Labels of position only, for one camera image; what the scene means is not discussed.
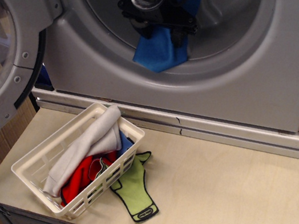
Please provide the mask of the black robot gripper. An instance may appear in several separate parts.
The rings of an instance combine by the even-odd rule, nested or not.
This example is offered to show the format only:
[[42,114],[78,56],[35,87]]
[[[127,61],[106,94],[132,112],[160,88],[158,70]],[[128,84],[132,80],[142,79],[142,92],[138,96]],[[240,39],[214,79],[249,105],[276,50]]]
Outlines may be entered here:
[[118,8],[145,39],[151,39],[157,25],[171,29],[171,42],[175,48],[182,47],[187,33],[196,34],[198,30],[194,14],[182,6],[172,6],[167,0],[162,0],[161,4],[149,10],[137,8],[131,0],[120,0]]

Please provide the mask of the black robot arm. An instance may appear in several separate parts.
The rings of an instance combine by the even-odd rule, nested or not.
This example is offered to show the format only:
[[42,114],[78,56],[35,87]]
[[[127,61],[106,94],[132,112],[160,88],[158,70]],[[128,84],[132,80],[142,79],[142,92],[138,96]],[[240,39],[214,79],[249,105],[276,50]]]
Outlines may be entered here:
[[123,17],[144,38],[150,39],[156,26],[169,29],[174,47],[183,45],[188,34],[196,34],[198,26],[193,12],[184,8],[189,0],[120,0]]

